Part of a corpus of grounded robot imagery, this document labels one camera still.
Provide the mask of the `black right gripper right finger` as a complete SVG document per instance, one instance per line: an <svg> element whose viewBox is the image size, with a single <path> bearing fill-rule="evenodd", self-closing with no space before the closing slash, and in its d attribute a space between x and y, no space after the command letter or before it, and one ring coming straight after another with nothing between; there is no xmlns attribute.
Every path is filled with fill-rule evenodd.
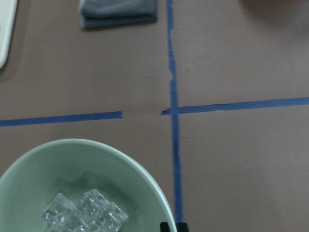
<svg viewBox="0 0 309 232"><path fill-rule="evenodd" d="M177 232L189 232L189 228L188 228L187 223L178 222L177 223Z"/></svg>

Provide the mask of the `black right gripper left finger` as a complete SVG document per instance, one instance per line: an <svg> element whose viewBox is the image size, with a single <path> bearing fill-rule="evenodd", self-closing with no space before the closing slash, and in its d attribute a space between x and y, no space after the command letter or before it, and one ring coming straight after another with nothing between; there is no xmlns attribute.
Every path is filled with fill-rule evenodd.
<svg viewBox="0 0 309 232"><path fill-rule="evenodd" d="M169 232L169 224L167 222L160 223L160 231L161 232Z"/></svg>

